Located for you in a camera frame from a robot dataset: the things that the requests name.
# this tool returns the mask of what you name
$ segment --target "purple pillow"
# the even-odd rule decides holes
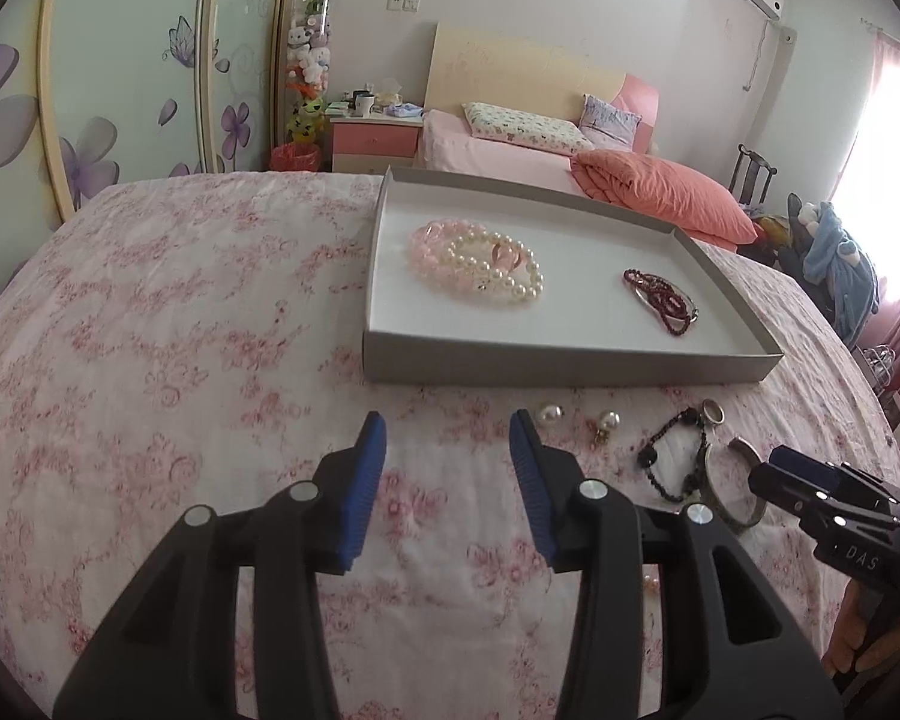
[[[633,151],[636,128],[642,116],[622,111],[600,98],[587,95],[583,103],[580,129],[597,148],[614,151]]]

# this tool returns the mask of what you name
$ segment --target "cardboard tray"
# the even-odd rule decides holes
[[[413,230],[466,218],[523,241],[540,300],[490,305],[421,278]],[[623,271],[658,274],[700,317],[668,334]],[[470,175],[391,169],[380,189],[364,330],[368,381],[469,386],[653,386],[761,381],[783,357],[770,331],[686,233],[583,196]]]

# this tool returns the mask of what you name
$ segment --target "pink curtain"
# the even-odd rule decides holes
[[[880,313],[866,324],[860,346],[885,343],[900,361],[900,43],[882,32],[871,93],[833,203],[881,282]]]

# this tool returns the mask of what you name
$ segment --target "white cup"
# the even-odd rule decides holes
[[[362,116],[364,119],[370,115],[370,109],[373,108],[373,100],[375,97],[373,95],[361,95],[356,100],[357,107],[357,116]]]

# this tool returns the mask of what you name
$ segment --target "nightstand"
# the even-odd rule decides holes
[[[382,113],[368,117],[332,116],[333,172],[382,175],[386,169],[410,167],[423,117],[399,119]]]

